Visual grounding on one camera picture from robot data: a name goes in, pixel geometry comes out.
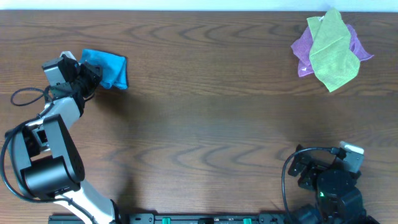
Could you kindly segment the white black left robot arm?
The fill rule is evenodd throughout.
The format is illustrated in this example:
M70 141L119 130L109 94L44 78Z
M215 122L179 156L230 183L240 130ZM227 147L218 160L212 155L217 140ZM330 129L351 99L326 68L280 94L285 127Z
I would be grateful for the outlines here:
M121 223L115 202L85 179L83 161L69 133L94 96L102 68L60 57L42 69L49 81L40 91L44 110L9 130L1 149L1 159L10 156L19 188L11 186L2 168L4 184L27 202L61 205L83 223Z

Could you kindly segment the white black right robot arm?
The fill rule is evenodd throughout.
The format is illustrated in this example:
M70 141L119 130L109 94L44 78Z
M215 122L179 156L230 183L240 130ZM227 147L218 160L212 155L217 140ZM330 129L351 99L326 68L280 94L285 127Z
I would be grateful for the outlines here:
M364 149L341 141L338 147L298 145L282 168L281 188L287 223L365 223L377 220L367 214L356 187L361 176ZM287 205L285 175L299 176L298 186L315 192L315 205L291 212Z

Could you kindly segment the blue microfiber cloth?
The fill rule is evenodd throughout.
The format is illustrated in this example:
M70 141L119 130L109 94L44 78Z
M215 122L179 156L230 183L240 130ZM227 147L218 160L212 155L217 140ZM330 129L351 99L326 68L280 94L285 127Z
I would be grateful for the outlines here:
M100 85L105 89L127 90L127 59L123 56L93 49L83 49L80 63L101 66L103 77Z

